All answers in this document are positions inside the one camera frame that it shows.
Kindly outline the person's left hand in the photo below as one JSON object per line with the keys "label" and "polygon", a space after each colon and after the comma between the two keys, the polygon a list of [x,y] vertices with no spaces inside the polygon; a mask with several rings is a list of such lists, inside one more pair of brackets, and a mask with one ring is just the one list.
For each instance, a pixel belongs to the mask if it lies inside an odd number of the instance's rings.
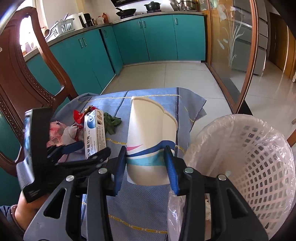
{"label": "person's left hand", "polygon": [[35,201],[28,203],[23,192],[20,193],[18,204],[15,209],[15,220],[23,230],[26,230],[28,228],[30,222],[32,221],[38,210],[41,208],[41,206],[44,204],[44,202],[48,199],[49,195],[50,194],[45,194]]}

